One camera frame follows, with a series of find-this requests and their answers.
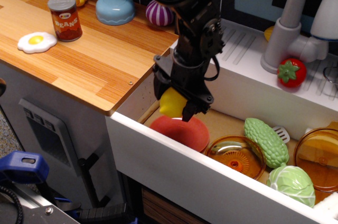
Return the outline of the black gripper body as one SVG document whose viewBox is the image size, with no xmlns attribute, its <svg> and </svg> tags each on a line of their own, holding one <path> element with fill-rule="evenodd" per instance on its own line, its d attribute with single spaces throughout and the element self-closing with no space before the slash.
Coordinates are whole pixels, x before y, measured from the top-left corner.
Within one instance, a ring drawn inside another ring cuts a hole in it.
<svg viewBox="0 0 338 224">
<path fill-rule="evenodd" d="M 179 62 L 173 55 L 167 57 L 156 55 L 154 62 L 153 68 L 160 68 L 167 73 L 171 73 L 170 87 L 186 99 L 206 100 L 211 98 L 211 103 L 213 103 L 213 96 L 206 87 L 204 77 L 209 65 L 208 62 L 193 66 Z"/>
</svg>

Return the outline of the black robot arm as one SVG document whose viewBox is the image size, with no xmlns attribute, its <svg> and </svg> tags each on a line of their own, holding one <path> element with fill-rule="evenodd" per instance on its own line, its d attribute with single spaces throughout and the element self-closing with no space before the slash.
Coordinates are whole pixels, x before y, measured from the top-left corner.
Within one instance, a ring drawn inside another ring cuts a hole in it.
<svg viewBox="0 0 338 224">
<path fill-rule="evenodd" d="M 154 57 L 155 96 L 161 99 L 168 89 L 176 90 L 187 100 L 179 116 L 188 122 L 195 114 L 206 114 L 214 102 L 205 83 L 220 72 L 216 58 L 224 47 L 220 11 L 213 0 L 156 1 L 176 14 L 179 39 L 171 56 Z M 217 74 L 206 77 L 210 62 Z"/>
</svg>

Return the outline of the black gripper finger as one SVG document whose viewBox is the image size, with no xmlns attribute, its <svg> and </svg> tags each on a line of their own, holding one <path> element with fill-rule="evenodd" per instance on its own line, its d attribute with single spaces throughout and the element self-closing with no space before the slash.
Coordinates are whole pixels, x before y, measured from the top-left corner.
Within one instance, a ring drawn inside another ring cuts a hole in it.
<svg viewBox="0 0 338 224">
<path fill-rule="evenodd" d="M 211 107 L 211 98 L 206 100 L 189 99 L 182 111 L 182 121 L 189 122 L 198 113 L 206 114 Z"/>
<path fill-rule="evenodd" d="M 160 100 L 163 93 L 170 87 L 171 73 L 160 68 L 153 68 L 154 73 L 154 94 L 157 100 Z"/>
</svg>

